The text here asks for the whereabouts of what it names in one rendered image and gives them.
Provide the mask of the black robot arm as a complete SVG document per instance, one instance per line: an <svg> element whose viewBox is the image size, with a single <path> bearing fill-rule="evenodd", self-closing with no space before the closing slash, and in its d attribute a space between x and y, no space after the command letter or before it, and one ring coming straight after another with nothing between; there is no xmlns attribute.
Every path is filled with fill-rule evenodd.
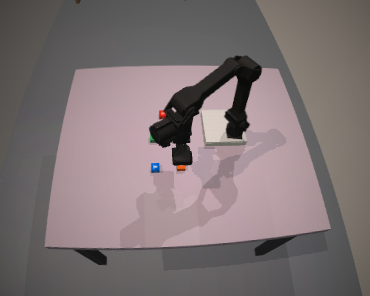
<svg viewBox="0 0 370 296"><path fill-rule="evenodd" d="M162 148L170 146L172 141L177 144L175 136L177 132L189 132L193 117L200 113L199 110L204 101L235 76L238 81L233 105L225 112L224 117L228 121L227 137L242 139L243 131L245 132L250 126L245 111L250 88L261 74L262 68L253 59L237 55L234 58L228 57L220 67L208 74L201 82L184 87L172 96L163 109L166 118L149 127L153 140ZM172 107L176 112L171 109Z"/></svg>

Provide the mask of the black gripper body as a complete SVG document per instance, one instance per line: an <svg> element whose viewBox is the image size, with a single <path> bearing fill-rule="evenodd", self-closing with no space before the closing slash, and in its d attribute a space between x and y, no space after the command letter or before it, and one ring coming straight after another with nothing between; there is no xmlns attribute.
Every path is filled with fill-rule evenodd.
<svg viewBox="0 0 370 296"><path fill-rule="evenodd" d="M192 130L190 130L187 133L177 132L175 136L177 138L177 144L176 151L172 152L173 165L174 166L191 165L193 162L192 152L189 150L189 146L187 145L187 143L191 142L190 136L192 136Z"/></svg>

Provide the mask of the red block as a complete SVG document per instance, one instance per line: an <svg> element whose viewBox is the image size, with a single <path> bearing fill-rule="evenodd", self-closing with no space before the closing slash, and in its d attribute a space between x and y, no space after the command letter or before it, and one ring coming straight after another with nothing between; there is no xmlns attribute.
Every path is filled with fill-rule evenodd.
<svg viewBox="0 0 370 296"><path fill-rule="evenodd" d="M159 119L166 118L166 114L163 112L163 110L159 110Z"/></svg>

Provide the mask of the blue block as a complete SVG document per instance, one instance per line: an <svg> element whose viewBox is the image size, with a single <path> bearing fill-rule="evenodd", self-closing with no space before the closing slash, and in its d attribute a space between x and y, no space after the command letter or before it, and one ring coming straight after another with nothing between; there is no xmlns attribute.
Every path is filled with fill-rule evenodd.
<svg viewBox="0 0 370 296"><path fill-rule="evenodd" d="M151 163L151 173L160 173L159 163Z"/></svg>

